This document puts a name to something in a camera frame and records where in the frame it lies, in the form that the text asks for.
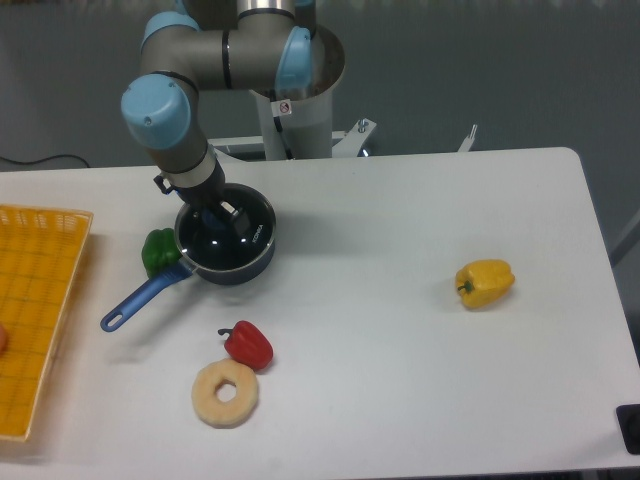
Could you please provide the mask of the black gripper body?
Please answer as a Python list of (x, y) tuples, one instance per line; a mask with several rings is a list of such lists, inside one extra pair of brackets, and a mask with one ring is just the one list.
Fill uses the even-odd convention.
[(182, 173), (162, 171), (153, 179), (164, 195), (175, 192), (197, 210), (211, 209), (223, 200), (225, 174), (217, 160), (202, 160), (192, 170)]

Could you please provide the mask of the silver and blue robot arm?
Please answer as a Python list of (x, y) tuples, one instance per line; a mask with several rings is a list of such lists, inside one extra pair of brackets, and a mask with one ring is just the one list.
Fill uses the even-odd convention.
[(140, 75), (122, 95), (122, 116), (160, 169), (160, 189), (176, 191), (210, 226), (241, 236), (249, 220), (224, 192), (224, 172), (199, 125), (199, 94), (308, 92), (314, 15), (312, 1), (183, 1), (146, 25)]

